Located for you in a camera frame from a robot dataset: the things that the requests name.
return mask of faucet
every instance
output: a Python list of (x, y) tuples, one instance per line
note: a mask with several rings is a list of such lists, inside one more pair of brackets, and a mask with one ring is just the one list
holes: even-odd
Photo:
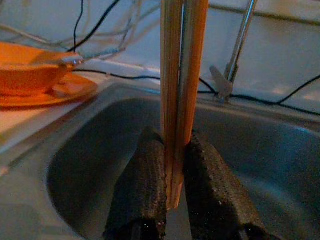
[(248, 2), (233, 48), (232, 57), (225, 68), (224, 75), (215, 66), (210, 67), (212, 79), (216, 83), (217, 91), (219, 92), (217, 97), (220, 100), (227, 100), (233, 91), (233, 85), (238, 71), (239, 56), (247, 38), (248, 29), (252, 21), (257, 2), (258, 0), (249, 0)]

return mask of metal rod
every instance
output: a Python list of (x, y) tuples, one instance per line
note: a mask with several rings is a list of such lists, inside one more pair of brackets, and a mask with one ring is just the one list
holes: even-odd
[(256, 7), (257, 2), (258, 2), (258, 0), (250, 0), (248, 3), (245, 14), (243, 16), (241, 28), (240, 28), (240, 31), (238, 33), (238, 37), (235, 42), (235, 46), (233, 49), (231, 60), (230, 60), (229, 64), (226, 66), (226, 69), (224, 72), (225, 78), (232, 83), (235, 81), (235, 76), (238, 71), (239, 56), (241, 54), (243, 45), (245, 43), (248, 29), (249, 29), (249, 26), (250, 26), (250, 23), (251, 23), (251, 20), (253, 17), (253, 12), (254, 12), (254, 9)]

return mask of orange plate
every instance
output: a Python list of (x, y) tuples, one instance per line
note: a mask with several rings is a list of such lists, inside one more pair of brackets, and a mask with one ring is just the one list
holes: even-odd
[(98, 85), (82, 76), (68, 73), (52, 90), (36, 96), (0, 95), (0, 107), (36, 107), (61, 104), (86, 97), (98, 88)]

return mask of wooden strip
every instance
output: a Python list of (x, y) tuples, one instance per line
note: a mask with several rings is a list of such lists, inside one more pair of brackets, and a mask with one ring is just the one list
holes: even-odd
[(161, 2), (161, 128), (165, 146), (167, 208), (171, 204), (178, 113), (178, 82), (183, 0)]
[(208, 0), (185, 0), (179, 101), (172, 173), (171, 206), (177, 208), (183, 185), (185, 148), (190, 142), (204, 45)]

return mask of stainless steel sink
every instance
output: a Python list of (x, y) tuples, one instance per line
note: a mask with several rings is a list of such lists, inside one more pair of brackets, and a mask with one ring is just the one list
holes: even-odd
[[(159, 96), (150, 91), (144, 96), (147, 92), (127, 89), (118, 95), (68, 138), (50, 163), (51, 201), (64, 221), (87, 239), (104, 231), (114, 185), (142, 129), (160, 126)], [(194, 129), (243, 181), (270, 232), (288, 240), (320, 239), (319, 122), (200, 100)], [(166, 239), (191, 239), (184, 195), (179, 208), (168, 214)]]

